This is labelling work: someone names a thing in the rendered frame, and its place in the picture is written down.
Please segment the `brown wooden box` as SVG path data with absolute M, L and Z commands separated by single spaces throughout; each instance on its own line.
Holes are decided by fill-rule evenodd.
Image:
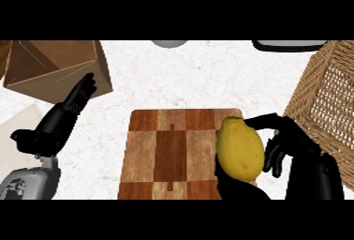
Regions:
M 97 40 L 13 40 L 2 86 L 48 103 L 60 102 L 82 76 L 94 74 L 92 98 L 110 93 L 111 83 Z

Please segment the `checkered wooden cutting board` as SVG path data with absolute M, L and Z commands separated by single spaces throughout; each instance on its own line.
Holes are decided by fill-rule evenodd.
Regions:
M 216 200 L 215 139 L 237 109 L 135 110 L 120 167 L 120 200 Z

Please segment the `black rimmed grey appliance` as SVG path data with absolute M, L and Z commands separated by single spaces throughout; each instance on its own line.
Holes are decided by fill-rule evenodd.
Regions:
M 300 53 L 317 51 L 324 40 L 253 40 L 253 47 L 263 52 Z

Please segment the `tan wicker basket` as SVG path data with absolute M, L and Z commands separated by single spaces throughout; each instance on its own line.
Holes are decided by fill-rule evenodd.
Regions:
M 311 55 L 283 115 L 336 159 L 354 192 L 354 40 L 328 40 Z

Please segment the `grey round object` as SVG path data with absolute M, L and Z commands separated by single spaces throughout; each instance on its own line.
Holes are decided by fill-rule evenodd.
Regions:
M 153 44 L 166 49 L 176 48 L 185 43 L 187 42 L 184 40 L 153 40 Z

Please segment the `yellow lemon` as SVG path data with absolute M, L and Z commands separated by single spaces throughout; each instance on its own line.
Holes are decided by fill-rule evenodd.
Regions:
M 263 147 L 258 133 L 235 116 L 222 120 L 215 143 L 224 173 L 235 180 L 252 182 L 263 166 Z

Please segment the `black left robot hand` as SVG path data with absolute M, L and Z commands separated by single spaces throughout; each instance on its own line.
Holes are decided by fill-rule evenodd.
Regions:
M 41 157 L 57 154 L 67 141 L 79 113 L 95 90 L 94 74 L 86 73 L 64 100 L 45 113 L 35 129 L 17 129 L 10 134 L 19 152 Z

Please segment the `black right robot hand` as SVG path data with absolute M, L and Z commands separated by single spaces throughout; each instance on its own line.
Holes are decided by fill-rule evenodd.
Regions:
M 263 147 L 263 166 L 260 173 L 269 172 L 274 177 L 281 174 L 281 160 L 291 158 L 284 199 L 336 200 L 343 199 L 343 185 L 336 159 L 322 153 L 296 122 L 274 113 L 244 119 L 246 125 L 255 129 Z M 215 152 L 216 190 L 224 200 L 269 199 L 263 190 L 232 179 L 224 173 Z

